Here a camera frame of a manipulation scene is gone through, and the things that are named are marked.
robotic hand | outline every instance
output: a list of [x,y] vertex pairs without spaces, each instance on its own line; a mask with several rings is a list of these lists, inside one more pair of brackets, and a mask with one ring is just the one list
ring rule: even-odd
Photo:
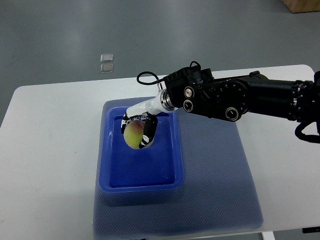
[[[151,74],[157,80],[146,83],[139,77]],[[320,143],[320,135],[305,135],[302,130],[316,122],[320,134],[320,71],[312,81],[271,80],[259,71],[249,75],[215,79],[209,68],[201,70],[196,61],[162,79],[152,72],[142,72],[138,83],[158,84],[159,93],[147,100],[129,107],[123,116],[121,132],[132,119],[146,121],[143,139],[139,148],[150,143],[156,132],[156,115],[170,113],[183,108],[188,113],[235,122],[247,113],[257,113],[286,118],[300,123],[295,135],[307,142]],[[166,89],[160,87],[164,82]]]

floor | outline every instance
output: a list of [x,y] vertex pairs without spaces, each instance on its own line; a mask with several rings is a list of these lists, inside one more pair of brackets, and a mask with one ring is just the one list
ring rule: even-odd
[[[166,75],[199,62],[212,71],[305,64],[320,70],[320,12],[281,0],[2,0],[0,124],[25,85]],[[100,55],[114,70],[100,73]],[[318,233],[278,231],[276,240]],[[260,234],[214,240],[261,240]]]

white table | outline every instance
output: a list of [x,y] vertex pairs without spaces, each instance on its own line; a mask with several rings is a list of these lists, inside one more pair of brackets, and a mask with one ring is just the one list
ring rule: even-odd
[[[212,74],[254,70],[279,80],[314,75],[306,65]],[[0,128],[0,239],[92,239],[103,105],[157,92],[134,77],[19,87]],[[320,225],[320,145],[297,139],[297,125],[253,113],[237,122],[264,218],[252,232]]]

cable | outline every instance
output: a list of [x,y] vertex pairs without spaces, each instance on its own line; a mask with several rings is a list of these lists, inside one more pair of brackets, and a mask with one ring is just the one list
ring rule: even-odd
[[[150,74],[150,75],[154,76],[155,79],[156,79],[156,81],[153,81],[153,82],[143,82],[143,81],[140,81],[139,78],[140,78],[142,75],[144,75],[144,74]],[[151,71],[143,71],[143,72],[141,72],[141,73],[136,77],[136,81],[137,81],[138,83],[142,84],[142,85],[154,85],[154,84],[161,83],[161,82],[163,82],[164,80],[163,80],[163,79],[160,79],[160,80],[159,80],[158,76],[157,76],[155,73],[151,72]]]

robot finger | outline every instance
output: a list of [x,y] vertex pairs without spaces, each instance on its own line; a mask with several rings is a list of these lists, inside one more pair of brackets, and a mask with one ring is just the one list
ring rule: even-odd
[[158,119],[155,115],[148,114],[145,120],[145,125],[143,129],[143,136],[139,148],[145,148],[149,143],[153,141],[156,134],[156,129],[158,125]]

